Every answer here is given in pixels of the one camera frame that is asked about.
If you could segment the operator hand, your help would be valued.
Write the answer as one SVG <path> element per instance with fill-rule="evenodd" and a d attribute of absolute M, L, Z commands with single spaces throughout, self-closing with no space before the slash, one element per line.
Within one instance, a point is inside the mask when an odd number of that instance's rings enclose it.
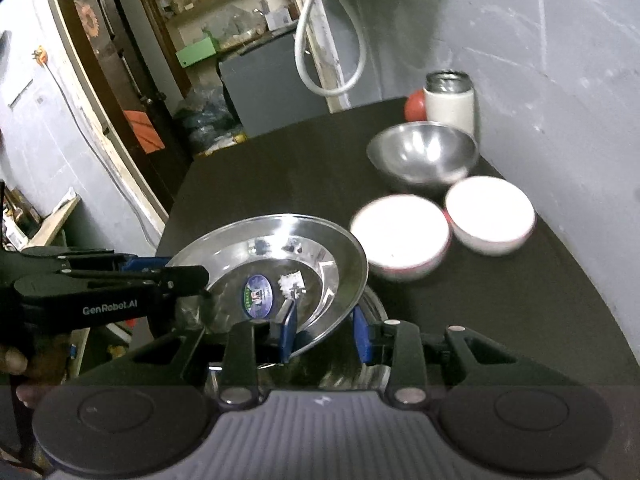
<path fill-rule="evenodd" d="M 31 360 L 15 348 L 1 348 L 1 371 L 19 377 L 17 400 L 26 408 L 35 408 L 42 398 L 60 382 L 56 365 L 47 353 L 39 353 Z"/>

